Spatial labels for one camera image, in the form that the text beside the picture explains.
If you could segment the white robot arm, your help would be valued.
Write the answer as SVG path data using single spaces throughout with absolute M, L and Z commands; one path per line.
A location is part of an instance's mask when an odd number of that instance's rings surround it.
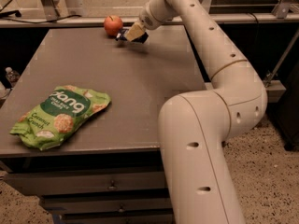
M 170 98 L 158 118 L 160 150 L 176 224 L 246 224 L 222 144 L 263 117 L 260 77 L 199 0 L 150 0 L 128 40 L 179 16 L 211 89 Z

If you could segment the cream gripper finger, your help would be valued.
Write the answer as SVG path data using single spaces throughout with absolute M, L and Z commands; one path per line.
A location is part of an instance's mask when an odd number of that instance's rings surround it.
M 125 38 L 130 41 L 136 41 L 140 39 L 146 33 L 146 28 L 142 22 L 135 22 L 125 34 Z

